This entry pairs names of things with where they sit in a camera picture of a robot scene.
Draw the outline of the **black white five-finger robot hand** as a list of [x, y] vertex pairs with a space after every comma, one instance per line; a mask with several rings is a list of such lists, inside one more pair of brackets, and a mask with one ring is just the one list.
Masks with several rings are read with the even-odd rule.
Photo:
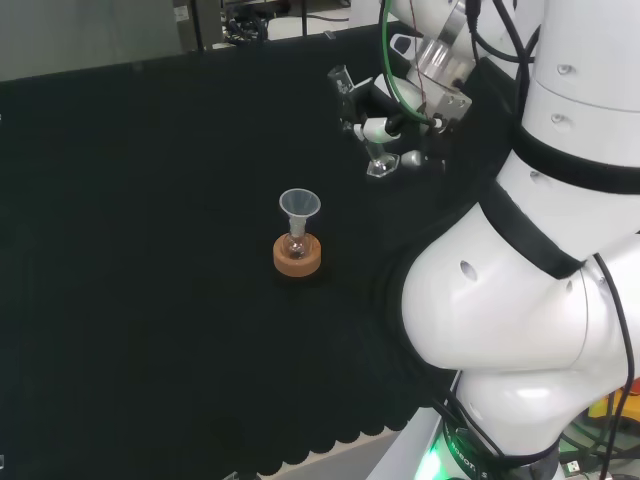
[[444, 170], [472, 100], [431, 80], [422, 88], [402, 79], [395, 82], [401, 98], [380, 74], [357, 84], [344, 101], [345, 128], [369, 156], [367, 175], [380, 179], [399, 167]]

